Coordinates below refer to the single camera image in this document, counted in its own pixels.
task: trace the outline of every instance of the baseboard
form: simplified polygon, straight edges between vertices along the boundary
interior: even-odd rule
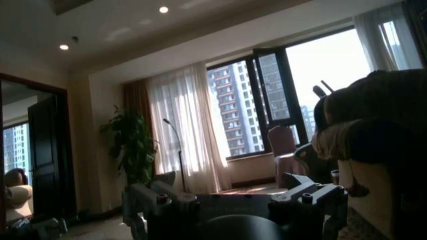
[[[275,183],[275,182],[276,182],[276,178],[272,176],[272,177],[255,179],[255,180],[249,180],[249,181],[235,182],[235,183],[231,184],[231,187],[233,189],[237,189],[237,188],[251,187],[251,186],[255,186],[255,185],[271,184],[271,183]]]

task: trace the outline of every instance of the brown curtain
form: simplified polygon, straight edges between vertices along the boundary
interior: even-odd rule
[[[152,110],[148,101],[147,79],[133,81],[123,86],[123,104],[124,108],[141,114],[151,136],[153,136]],[[152,163],[152,175],[156,173],[156,164]]]

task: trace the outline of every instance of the microphone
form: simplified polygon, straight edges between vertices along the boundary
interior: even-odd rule
[[[179,157],[179,167],[180,167],[181,188],[183,188],[184,192],[187,192],[185,180],[184,180],[183,156],[181,156],[183,149],[181,149],[181,141],[180,141],[180,137],[179,137],[179,132],[176,131],[176,128],[172,125],[172,123],[169,122],[169,120],[163,118],[163,122],[165,122],[171,126],[171,128],[172,128],[172,130],[175,132],[176,139],[177,139],[177,146],[179,146],[177,157]]]

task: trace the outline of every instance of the green leafy plant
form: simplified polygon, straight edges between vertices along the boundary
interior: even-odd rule
[[[109,131],[113,133],[113,144],[108,154],[113,159],[119,159],[117,170],[124,169],[127,184],[147,185],[152,179],[157,141],[152,138],[144,116],[113,107],[113,118],[98,130],[101,134]]]

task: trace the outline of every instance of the door frame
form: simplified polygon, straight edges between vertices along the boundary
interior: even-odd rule
[[[25,85],[29,89],[56,94],[64,100],[64,114],[65,114],[65,130],[64,130],[64,141],[65,141],[65,154],[66,154],[66,168],[69,169],[69,175],[72,183],[74,183],[74,169],[73,169],[73,153],[72,153],[72,141],[70,141],[70,122],[69,122],[69,105],[68,105],[68,91],[64,88],[54,87],[52,85],[32,81],[29,79],[5,74],[0,72],[0,81],[5,80],[13,83]],[[2,92],[0,88],[0,105],[2,106]],[[6,205],[5,205],[5,183],[4,183],[4,143],[2,143],[2,108],[0,109],[0,232],[6,229]],[[73,198],[76,198],[76,187],[73,186]]]

